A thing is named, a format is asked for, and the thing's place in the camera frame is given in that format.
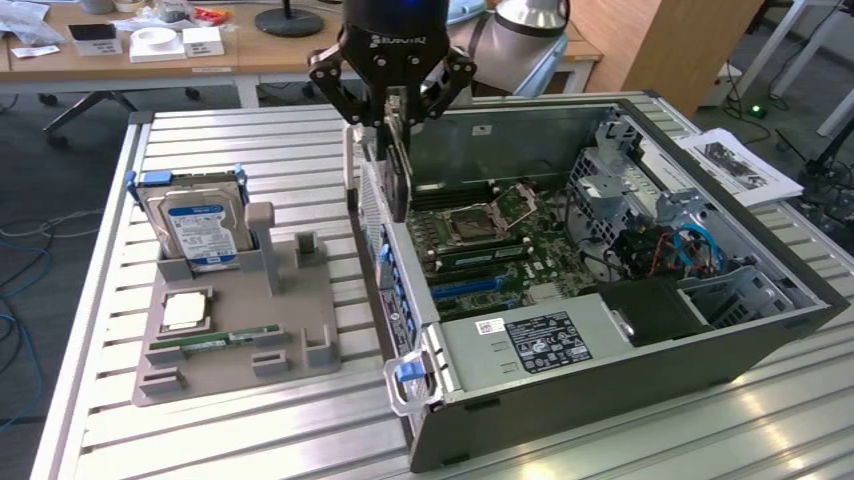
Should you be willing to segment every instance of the blue cable on floor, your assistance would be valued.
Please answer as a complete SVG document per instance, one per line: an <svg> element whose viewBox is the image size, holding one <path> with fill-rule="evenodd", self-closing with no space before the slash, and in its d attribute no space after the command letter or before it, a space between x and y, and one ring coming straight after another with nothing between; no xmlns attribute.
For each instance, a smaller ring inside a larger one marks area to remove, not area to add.
<svg viewBox="0 0 854 480"><path fill-rule="evenodd" d="M44 278L51 268L51 252L48 252L44 248L38 247L23 247L20 245L14 245L8 242L0 240L0 246L11 248L14 250L24 251L24 252L36 252L44 257L44 266L42 267L42 271L39 274L24 282L24 284L18 287L12 292L0 295L0 298L4 300L22 292L24 292L30 287L32 287L39 280ZM32 338L30 337L30 331L27 327L15 319L12 315L0 314L0 318L3 318L10 323L10 328L18 327L18 331L20 333L22 338L24 339L24 345L27 346L27 353L30 354L30 360L32 361L32 367L36 373L36 394L34 395L32 400L24 407L24 409L15 415L10 420L0 425L0 433L3 433L7 428L18 421L19 418L26 416L36 405L39 405L39 401L42 400L42 394L44 391L44 379L42 377L42 369L39 367L39 357L36 356L36 349L32 346Z"/></svg>

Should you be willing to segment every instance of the side panel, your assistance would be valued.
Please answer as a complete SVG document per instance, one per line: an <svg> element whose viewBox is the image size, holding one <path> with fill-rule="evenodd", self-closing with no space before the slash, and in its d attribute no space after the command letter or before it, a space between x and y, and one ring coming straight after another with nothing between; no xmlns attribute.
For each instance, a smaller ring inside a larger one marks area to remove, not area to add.
<svg viewBox="0 0 854 480"><path fill-rule="evenodd" d="M426 415L411 469L425 472L728 383L829 318L796 318L603 365Z"/></svg>

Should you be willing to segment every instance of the table leg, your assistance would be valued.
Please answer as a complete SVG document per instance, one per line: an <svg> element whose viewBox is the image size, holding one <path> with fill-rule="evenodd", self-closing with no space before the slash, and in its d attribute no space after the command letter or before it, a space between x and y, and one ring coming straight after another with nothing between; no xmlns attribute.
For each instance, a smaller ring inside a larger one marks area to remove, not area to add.
<svg viewBox="0 0 854 480"><path fill-rule="evenodd" d="M566 79L566 84L563 85L563 93L582 93L585 91L594 64L595 62L591 60L573 62L574 68L569 70L570 75Z"/></svg>
<svg viewBox="0 0 854 480"><path fill-rule="evenodd" d="M258 75L239 75L235 76L235 87L238 87L238 97L241 98L241 108L258 108L261 103L258 101L259 85Z"/></svg>
<svg viewBox="0 0 854 480"><path fill-rule="evenodd" d="M798 75L804 71L806 64L810 62L813 55L816 55L816 52L818 51L822 44L825 43L825 40L830 36L830 33L837 28L837 25L840 24L842 19L846 17L848 15L845 13L834 12L832 17L828 19L825 24L821 26L821 28L813 35L813 39L810 40L810 43L806 45L806 47L804 47L804 51L801 52L801 55L798 55L796 63L792 64L792 67L789 67L786 74L780 79L780 82L777 82L777 85L774 86L774 90L772 91L772 95L777 97L782 97L786 94L786 90L789 90L789 87L792 86L793 82L798 78Z"/></svg>
<svg viewBox="0 0 854 480"><path fill-rule="evenodd" d="M818 127L818 134L822 137L832 136L833 132L840 127L840 124L842 123L845 118L852 114L853 111L854 111L854 90L852 90L852 93L849 93L849 96L845 97L845 100L842 100L842 103L830 114L830 117L828 117L828 120L825 120L825 123L822 123L822 126Z"/></svg>
<svg viewBox="0 0 854 480"><path fill-rule="evenodd" d="M780 48L780 44L784 42L784 38L786 37L786 34L792 30L792 27L794 27L794 24L798 21L798 18L801 18L804 9L808 7L808 1L809 0L796 0L796 3L789 9L789 13L784 18L784 21L780 22L780 25L774 30L774 34L772 35L772 38L765 44L765 47L762 47L762 51L760 52L760 55L757 55L757 58L750 64L750 68L748 69L745 76L742 77L741 81L738 82L738 85L736 86L736 91L741 96L745 95L745 92L750 88L750 85L753 84L754 80L760 76L760 72L765 68L765 65L769 63L769 60L772 59L772 55L774 55L774 52Z"/></svg>

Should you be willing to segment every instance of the hard drive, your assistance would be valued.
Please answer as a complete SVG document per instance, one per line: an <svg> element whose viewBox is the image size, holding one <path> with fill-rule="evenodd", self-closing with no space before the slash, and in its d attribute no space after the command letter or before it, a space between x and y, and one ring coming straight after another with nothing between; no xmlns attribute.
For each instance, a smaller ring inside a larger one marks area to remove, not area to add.
<svg viewBox="0 0 854 480"><path fill-rule="evenodd" d="M147 172L139 182L128 172L127 188L155 229L163 258L186 258L195 272L236 266L238 252L254 248L241 166L202 175Z"/></svg>

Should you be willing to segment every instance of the white cable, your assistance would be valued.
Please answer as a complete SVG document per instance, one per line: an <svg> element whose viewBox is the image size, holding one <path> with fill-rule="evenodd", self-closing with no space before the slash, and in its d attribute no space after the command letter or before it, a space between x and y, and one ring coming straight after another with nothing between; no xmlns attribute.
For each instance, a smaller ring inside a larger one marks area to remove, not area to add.
<svg viewBox="0 0 854 480"><path fill-rule="evenodd" d="M78 237L84 237L87 235L92 235L94 233L98 233L98 231L100 230L100 228L95 228L92 230L87 230L84 232L76 232L76 233L68 233L64 235L51 235L48 233L48 231L52 229L52 227L56 227L60 223L67 222L68 220L75 220L78 218L83 218L87 217L90 215L103 215L104 214L104 209L98 209L98 210L80 210L78 212L72 212L68 215L63 215L62 217L56 217L50 219L48 221L46 221L42 226L39 228L36 228L35 230L30 230L27 232L7 232L6 230L0 229L0 235L3 235L4 237L10 237L10 238L16 238L16 237L30 237L32 235L39 235L42 234L46 237L54 237L54 238L78 238Z"/></svg>

